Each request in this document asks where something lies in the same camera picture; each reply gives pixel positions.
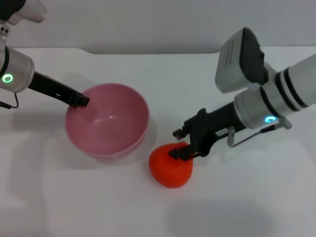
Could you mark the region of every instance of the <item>pink bowl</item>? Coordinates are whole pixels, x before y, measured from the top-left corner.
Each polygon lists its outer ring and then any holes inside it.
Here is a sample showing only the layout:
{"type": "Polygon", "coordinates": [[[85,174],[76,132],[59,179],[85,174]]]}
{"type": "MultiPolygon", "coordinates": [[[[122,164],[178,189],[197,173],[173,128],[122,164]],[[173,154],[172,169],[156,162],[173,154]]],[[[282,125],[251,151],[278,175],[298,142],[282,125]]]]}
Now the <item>pink bowl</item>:
{"type": "Polygon", "coordinates": [[[141,144],[150,115],[140,93],[109,83],[83,94],[90,98],[88,106],[69,107],[66,113],[66,133],[79,150],[96,158],[121,158],[141,144]]]}

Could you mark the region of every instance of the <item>cable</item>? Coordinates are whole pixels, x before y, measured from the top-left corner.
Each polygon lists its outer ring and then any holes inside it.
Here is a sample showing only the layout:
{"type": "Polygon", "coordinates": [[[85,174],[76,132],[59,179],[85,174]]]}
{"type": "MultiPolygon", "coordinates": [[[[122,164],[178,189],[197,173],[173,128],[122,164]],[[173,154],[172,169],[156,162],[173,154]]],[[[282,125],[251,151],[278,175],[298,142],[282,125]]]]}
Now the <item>cable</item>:
{"type": "Polygon", "coordinates": [[[259,135],[259,134],[261,134],[261,131],[252,134],[251,136],[249,136],[249,137],[247,137],[247,138],[241,140],[240,142],[237,142],[237,143],[235,143],[235,144],[233,144],[233,145],[230,145],[230,147],[238,146],[238,145],[240,145],[241,143],[244,143],[244,142],[248,141],[249,139],[251,139],[251,138],[253,138],[253,137],[255,137],[255,136],[259,135]]]}
{"type": "Polygon", "coordinates": [[[0,107],[6,108],[8,110],[9,109],[17,109],[19,107],[19,100],[18,100],[18,96],[16,93],[14,93],[14,98],[15,98],[16,106],[12,106],[12,105],[9,105],[5,102],[0,101],[0,107]]]}
{"type": "Polygon", "coordinates": [[[256,132],[256,133],[252,134],[251,136],[249,136],[249,137],[247,137],[247,138],[245,138],[245,139],[243,139],[240,142],[237,142],[235,144],[234,144],[235,128],[230,127],[227,144],[229,147],[236,147],[236,146],[240,145],[241,143],[244,143],[244,142],[248,141],[249,139],[251,139],[251,138],[253,138],[261,133],[274,131],[274,130],[279,129],[281,127],[283,127],[283,125],[281,123],[270,125],[269,127],[263,128],[259,132],[256,132]]]}
{"type": "Polygon", "coordinates": [[[15,98],[16,106],[11,106],[11,108],[17,109],[19,107],[19,100],[16,93],[14,93],[14,98],[15,98]]]}

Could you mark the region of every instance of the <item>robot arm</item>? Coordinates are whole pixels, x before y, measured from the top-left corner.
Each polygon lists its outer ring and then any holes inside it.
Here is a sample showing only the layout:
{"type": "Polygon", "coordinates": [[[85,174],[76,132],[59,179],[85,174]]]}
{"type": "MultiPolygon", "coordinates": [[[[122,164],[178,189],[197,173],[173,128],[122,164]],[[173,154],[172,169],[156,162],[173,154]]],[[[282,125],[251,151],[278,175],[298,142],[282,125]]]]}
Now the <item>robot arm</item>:
{"type": "MultiPolygon", "coordinates": [[[[40,0],[0,0],[0,88],[15,93],[16,100],[16,93],[30,88],[73,107],[87,106],[89,98],[36,72],[30,57],[5,45],[10,33],[6,23],[16,25],[22,19],[39,23],[45,19],[46,13],[40,0]]],[[[15,108],[4,102],[0,102],[0,107],[15,108]]]]}
{"type": "Polygon", "coordinates": [[[191,144],[169,154],[182,160],[204,157],[216,141],[225,137],[234,147],[260,133],[281,127],[290,129],[286,116],[316,103],[315,65],[316,54],[277,73],[264,64],[255,35],[247,28],[237,32],[221,48],[215,82],[224,93],[251,87],[220,109],[211,113],[202,109],[185,121],[173,135],[180,140],[189,134],[191,144]],[[278,123],[234,144],[236,132],[274,121],[278,123]]]}

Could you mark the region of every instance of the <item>white table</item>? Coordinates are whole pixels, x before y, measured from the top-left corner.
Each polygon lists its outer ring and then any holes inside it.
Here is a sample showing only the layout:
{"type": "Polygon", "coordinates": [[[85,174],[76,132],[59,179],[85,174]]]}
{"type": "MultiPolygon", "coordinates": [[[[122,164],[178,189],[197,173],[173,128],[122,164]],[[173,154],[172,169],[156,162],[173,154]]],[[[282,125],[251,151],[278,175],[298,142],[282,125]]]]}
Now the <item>white table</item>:
{"type": "MultiPolygon", "coordinates": [[[[36,70],[77,90],[120,82],[137,89],[151,112],[149,133],[132,155],[101,163],[68,141],[67,105],[25,90],[18,110],[0,110],[1,237],[311,237],[316,235],[316,108],[289,116],[293,128],[234,149],[217,142],[197,158],[190,181],[167,189],[150,175],[150,152],[203,107],[236,93],[214,83],[218,53],[93,55],[29,48],[36,70]]],[[[265,47],[277,70],[316,47],[265,47]]],[[[0,99],[14,104],[11,93],[0,99]]],[[[254,131],[237,134],[242,139],[254,131]]]]}

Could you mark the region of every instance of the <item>tomato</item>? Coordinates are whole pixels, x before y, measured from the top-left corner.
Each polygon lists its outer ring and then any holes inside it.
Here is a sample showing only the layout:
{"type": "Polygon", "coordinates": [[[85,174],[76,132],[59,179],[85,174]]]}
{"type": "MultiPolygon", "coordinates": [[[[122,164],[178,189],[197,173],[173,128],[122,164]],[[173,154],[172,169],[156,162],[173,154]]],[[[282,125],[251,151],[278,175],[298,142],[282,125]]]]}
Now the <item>tomato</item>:
{"type": "Polygon", "coordinates": [[[168,188],[178,188],[187,183],[193,170],[193,159],[174,159],[169,151],[186,146],[186,142],[166,144],[155,149],[149,157],[149,167],[153,177],[168,188]]]}

